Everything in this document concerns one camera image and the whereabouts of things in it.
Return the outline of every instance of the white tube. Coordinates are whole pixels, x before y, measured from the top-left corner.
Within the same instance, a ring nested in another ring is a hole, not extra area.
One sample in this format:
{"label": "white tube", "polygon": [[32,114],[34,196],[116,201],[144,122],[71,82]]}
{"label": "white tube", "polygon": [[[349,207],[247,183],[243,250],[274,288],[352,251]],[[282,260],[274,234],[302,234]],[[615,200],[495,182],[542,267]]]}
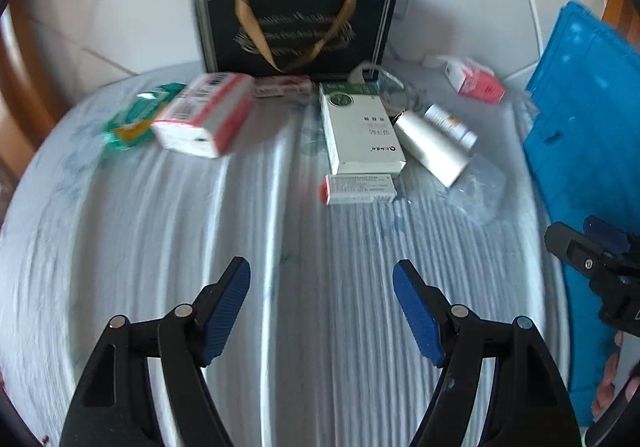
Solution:
{"label": "white tube", "polygon": [[394,125],[400,145],[449,188],[465,170],[469,157],[413,111],[402,113]]}
{"label": "white tube", "polygon": [[471,151],[478,141],[478,135],[469,130],[465,124],[456,117],[451,116],[440,106],[433,104],[424,114],[424,118],[429,120],[440,132],[444,133],[451,140],[458,142],[465,150]]}

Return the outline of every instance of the wooden headboard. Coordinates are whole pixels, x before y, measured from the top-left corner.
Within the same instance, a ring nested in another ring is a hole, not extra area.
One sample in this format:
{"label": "wooden headboard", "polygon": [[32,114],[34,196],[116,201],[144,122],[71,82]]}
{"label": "wooden headboard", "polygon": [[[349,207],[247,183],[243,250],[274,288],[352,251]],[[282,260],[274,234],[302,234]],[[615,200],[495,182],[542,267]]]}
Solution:
{"label": "wooden headboard", "polygon": [[602,20],[640,50],[640,15],[631,0],[609,0]]}

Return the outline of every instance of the red and white package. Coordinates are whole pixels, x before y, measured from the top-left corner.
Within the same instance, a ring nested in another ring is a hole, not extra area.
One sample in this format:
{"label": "red and white package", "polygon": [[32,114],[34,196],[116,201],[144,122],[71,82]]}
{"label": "red and white package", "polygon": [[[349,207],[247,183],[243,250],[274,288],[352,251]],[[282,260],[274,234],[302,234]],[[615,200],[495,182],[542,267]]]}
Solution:
{"label": "red and white package", "polygon": [[200,75],[151,124],[162,147],[219,157],[253,104],[254,78],[239,73]]}
{"label": "red and white package", "polygon": [[311,94],[312,83],[306,75],[281,75],[280,77],[256,78],[255,98],[271,98],[286,94]]}
{"label": "red and white package", "polygon": [[459,94],[489,104],[497,104],[504,96],[504,88],[495,78],[494,71],[472,59],[447,59],[445,74]]}

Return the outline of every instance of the white medicine box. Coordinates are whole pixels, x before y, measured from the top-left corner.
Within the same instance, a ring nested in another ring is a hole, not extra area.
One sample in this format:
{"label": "white medicine box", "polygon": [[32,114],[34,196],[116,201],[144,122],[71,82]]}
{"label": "white medicine box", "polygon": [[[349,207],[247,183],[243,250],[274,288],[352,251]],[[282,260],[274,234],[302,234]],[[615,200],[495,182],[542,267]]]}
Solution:
{"label": "white medicine box", "polygon": [[332,174],[402,171],[406,159],[375,86],[322,83],[320,104]]}

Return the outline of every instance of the bed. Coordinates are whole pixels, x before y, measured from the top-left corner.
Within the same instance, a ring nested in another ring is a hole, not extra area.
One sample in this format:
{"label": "bed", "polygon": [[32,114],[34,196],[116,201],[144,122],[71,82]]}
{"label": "bed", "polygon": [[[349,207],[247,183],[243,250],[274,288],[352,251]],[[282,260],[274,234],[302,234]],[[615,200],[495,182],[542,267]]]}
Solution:
{"label": "bed", "polygon": [[[249,260],[254,280],[206,378],[236,445],[408,445],[437,371],[420,357],[393,297],[399,259],[483,318],[529,315],[566,380],[566,298],[558,263],[542,253],[547,221],[520,146],[518,93],[487,110],[457,97],[433,70],[390,64],[442,98],[507,175],[490,225],[476,227],[444,204],[412,160],[394,204],[322,206],[328,162],[312,99],[261,102],[219,160],[155,143],[104,150],[104,120],[145,88],[193,78],[197,63],[103,88],[57,125],[55,106],[41,111],[54,123],[32,125],[32,141],[55,128],[0,238],[0,366],[34,435],[58,444],[79,373],[111,316],[164,315],[216,281],[233,255]],[[175,445],[159,366],[151,372],[162,433]],[[487,364],[466,445],[478,439],[490,377]]]}

